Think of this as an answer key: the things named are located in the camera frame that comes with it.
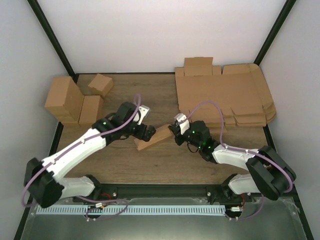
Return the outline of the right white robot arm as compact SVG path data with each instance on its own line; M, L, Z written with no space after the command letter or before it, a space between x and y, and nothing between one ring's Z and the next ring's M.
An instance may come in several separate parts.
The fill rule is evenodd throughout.
M187 143L196 147L201 157L214 164L235 166L247 174L231 175L222 188L223 198L229 202L241 194L258 193L276 201L283 193L291 191L296 173L270 146L260 149L240 149L222 145L213 139L202 120L170 125L177 145Z

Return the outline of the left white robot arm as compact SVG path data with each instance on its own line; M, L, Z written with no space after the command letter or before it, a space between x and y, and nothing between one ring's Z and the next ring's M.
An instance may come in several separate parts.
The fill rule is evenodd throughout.
M24 187L42 207L48 208L65 198L82 197L97 202L102 184L91 174L67 178L66 174L93 153L114 141L133 136L149 142L156 133L153 126L142 123L150 113L145 105L124 102L117 112L97 120L79 139L42 160L32 158L26 165Z

